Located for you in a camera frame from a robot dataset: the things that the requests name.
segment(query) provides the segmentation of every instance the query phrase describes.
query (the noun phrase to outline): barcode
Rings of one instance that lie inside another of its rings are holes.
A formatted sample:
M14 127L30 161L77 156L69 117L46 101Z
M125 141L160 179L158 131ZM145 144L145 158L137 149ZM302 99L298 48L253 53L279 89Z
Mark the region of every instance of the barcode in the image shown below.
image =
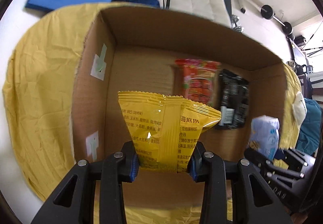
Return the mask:
M232 83L231 84L231 93L233 94L233 95L237 95L238 94L238 84L236 84L236 83Z
M227 108L225 110L224 124L232 124L233 114L235 113L234 109Z

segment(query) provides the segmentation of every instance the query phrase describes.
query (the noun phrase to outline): cardboard box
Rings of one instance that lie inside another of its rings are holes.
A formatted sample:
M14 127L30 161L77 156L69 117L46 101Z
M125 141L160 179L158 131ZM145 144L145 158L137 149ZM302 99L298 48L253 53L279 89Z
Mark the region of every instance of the cardboard box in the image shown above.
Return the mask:
M90 74L104 44L106 67L100 80ZM219 61L223 68L250 82L245 127L208 130L200 137L207 150L237 161L243 156L252 118L277 117L283 125L286 76L281 59L268 49L192 15L148 7L112 7L101 11L93 22L77 71L72 107L76 160L92 161L90 154L96 144L97 159L104 159L131 140L118 91L180 94L177 58ZM123 184L123 194L127 206L171 208L201 205L203 188L203 183L193 182L188 174L140 170L134 183Z

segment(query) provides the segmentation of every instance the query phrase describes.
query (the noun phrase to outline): red snack package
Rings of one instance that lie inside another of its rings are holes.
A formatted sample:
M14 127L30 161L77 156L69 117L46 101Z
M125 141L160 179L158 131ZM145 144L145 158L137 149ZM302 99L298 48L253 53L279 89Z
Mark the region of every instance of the red snack package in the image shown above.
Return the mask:
M175 63L183 68L183 96L192 101L214 105L214 75L221 63L211 60L177 59Z

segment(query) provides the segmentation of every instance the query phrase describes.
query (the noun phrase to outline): tape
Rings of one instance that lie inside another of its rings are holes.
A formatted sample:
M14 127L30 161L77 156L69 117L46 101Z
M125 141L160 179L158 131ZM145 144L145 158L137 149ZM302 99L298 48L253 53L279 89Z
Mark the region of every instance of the tape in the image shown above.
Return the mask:
M105 44L102 46L101 55L94 55L93 65L91 68L91 76L98 78L100 80L104 80L105 68L107 66L106 62L104 61L105 54L107 52L107 47Z
M102 46L102 50L101 50L101 55L99 57L99 60L97 62L97 66L96 66L96 71L99 72L99 71L102 71L103 69L103 66L104 66L104 58L105 58L105 54L107 52L107 47L105 44L103 44Z
M85 144L87 155L92 155L93 162L95 162L98 158L96 149L99 147L99 132L96 131L94 134L88 136L85 139Z

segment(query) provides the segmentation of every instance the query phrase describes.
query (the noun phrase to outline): light blue package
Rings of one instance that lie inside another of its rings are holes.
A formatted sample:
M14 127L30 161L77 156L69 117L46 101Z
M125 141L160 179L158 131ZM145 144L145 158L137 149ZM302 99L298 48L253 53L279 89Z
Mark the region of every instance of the light blue package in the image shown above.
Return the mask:
M273 160L278 149L279 120L270 116L259 116L251 121L251 135L248 146Z

